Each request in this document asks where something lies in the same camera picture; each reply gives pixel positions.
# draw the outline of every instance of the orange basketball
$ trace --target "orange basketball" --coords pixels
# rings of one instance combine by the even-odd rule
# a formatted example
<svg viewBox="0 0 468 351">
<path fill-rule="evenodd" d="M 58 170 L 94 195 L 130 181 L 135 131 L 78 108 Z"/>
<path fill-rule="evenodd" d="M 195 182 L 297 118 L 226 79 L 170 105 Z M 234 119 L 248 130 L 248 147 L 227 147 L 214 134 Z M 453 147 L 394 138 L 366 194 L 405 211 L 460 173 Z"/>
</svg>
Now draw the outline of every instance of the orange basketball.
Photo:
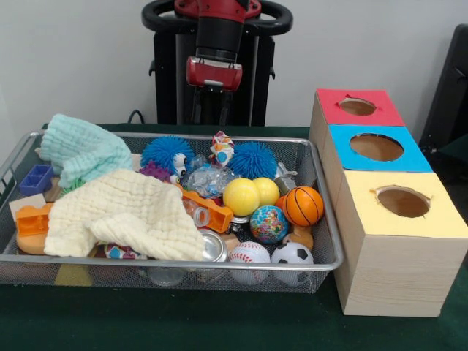
<svg viewBox="0 0 468 351">
<path fill-rule="evenodd" d="M 290 190 L 283 203 L 287 220 L 300 227 L 308 227 L 323 216 L 323 200 L 310 186 L 300 186 Z"/>
<path fill-rule="evenodd" d="M 276 207 L 279 207 L 280 209 L 283 209 L 283 204 L 284 204 L 284 199 L 286 198 L 286 195 L 285 196 L 281 196 L 276 202 L 275 202 L 275 206 Z"/>
</svg>

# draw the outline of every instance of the metal mesh basket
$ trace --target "metal mesh basket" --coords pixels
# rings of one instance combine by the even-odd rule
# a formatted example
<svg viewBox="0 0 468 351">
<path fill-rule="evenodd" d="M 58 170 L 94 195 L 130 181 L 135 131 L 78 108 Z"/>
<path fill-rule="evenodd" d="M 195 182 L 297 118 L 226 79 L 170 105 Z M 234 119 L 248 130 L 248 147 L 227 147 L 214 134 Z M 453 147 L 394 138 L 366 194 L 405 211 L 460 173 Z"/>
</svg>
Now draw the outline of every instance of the metal mesh basket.
<svg viewBox="0 0 468 351">
<path fill-rule="evenodd" d="M 132 153 L 141 154 L 157 134 L 116 133 Z M 211 137 L 179 135 L 196 154 L 209 152 Z M 42 132 L 25 136 L 0 167 L 0 284 L 72 285 L 93 287 L 156 287 L 198 290 L 239 290 L 314 293 L 329 271 L 342 262 L 342 248 L 316 148 L 302 139 L 234 137 L 235 143 L 260 141 L 269 146 L 295 182 L 316 185 L 325 204 L 325 216 L 313 228 L 313 265 L 111 260 L 31 256 L 18 253 L 16 226 L 8 202 L 22 198 L 18 185 L 27 172 L 44 164 L 34 151 Z M 240 241 L 253 240 L 249 226 L 240 227 Z M 270 254 L 276 245 L 265 246 Z"/>
</svg>

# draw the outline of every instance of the blue spiky ball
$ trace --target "blue spiky ball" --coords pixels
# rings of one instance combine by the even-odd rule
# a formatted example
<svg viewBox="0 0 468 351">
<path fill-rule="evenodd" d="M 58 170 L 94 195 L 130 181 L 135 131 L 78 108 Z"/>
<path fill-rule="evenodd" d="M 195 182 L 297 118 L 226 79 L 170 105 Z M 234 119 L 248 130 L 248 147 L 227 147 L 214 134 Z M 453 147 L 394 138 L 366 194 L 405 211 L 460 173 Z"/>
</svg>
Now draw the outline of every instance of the blue spiky ball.
<svg viewBox="0 0 468 351">
<path fill-rule="evenodd" d="M 235 146 L 233 158 L 227 166 L 234 173 L 253 180 L 261 177 L 274 179 L 277 165 L 275 154 L 269 147 L 248 142 Z"/>
<path fill-rule="evenodd" d="M 150 161 L 153 161 L 155 165 L 166 168 L 174 174 L 177 173 L 173 161 L 176 154 L 185 155 L 187 166 L 195 157 L 190 145 L 181 137 L 158 137 L 145 147 L 140 164 L 141 167 L 145 167 Z"/>
</svg>

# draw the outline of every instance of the shape sorter box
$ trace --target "shape sorter box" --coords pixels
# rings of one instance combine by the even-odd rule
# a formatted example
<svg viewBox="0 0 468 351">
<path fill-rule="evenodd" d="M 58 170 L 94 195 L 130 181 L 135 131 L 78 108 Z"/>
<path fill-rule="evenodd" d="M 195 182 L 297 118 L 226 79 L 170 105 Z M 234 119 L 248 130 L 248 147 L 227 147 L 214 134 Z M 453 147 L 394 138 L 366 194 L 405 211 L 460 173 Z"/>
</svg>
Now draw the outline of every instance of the shape sorter box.
<svg viewBox="0 0 468 351">
<path fill-rule="evenodd" d="M 329 124 L 404 126 L 386 91 L 317 89 L 309 139 L 319 154 L 325 145 Z"/>
<path fill-rule="evenodd" d="M 435 173 L 345 170 L 336 204 L 344 314 L 436 317 L 468 228 Z"/>
<path fill-rule="evenodd" d="M 406 127 L 328 126 L 322 166 L 332 204 L 345 170 L 432 172 Z"/>
</svg>

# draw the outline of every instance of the orange toy piece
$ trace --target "orange toy piece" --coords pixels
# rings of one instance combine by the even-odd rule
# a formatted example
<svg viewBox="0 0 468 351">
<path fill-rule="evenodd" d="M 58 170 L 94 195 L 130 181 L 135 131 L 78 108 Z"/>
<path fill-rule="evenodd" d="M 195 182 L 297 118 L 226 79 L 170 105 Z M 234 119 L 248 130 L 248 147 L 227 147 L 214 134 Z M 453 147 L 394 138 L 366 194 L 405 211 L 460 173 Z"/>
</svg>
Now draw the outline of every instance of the orange toy piece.
<svg viewBox="0 0 468 351">
<path fill-rule="evenodd" d="M 16 212 L 16 244 L 27 254 L 44 254 L 45 238 L 49 231 L 49 212 L 52 203 L 42 208 L 24 206 Z"/>
<path fill-rule="evenodd" d="M 287 220 L 299 227 L 309 227 L 323 216 L 323 200 L 317 190 L 300 186 L 290 190 L 283 203 Z"/>
<path fill-rule="evenodd" d="M 192 200 L 199 206 L 207 208 L 210 213 L 210 222 L 206 225 L 208 228 L 218 233 L 224 233 L 229 227 L 229 223 L 234 217 L 233 210 L 228 207 L 218 206 L 213 200 L 203 199 L 197 192 L 188 192 L 179 184 L 176 184 L 182 190 L 184 200 Z"/>
<path fill-rule="evenodd" d="M 284 199 L 286 199 L 286 195 L 281 196 L 281 197 L 275 202 L 275 206 L 276 206 L 276 207 L 279 207 L 280 209 L 283 209 Z"/>
</svg>

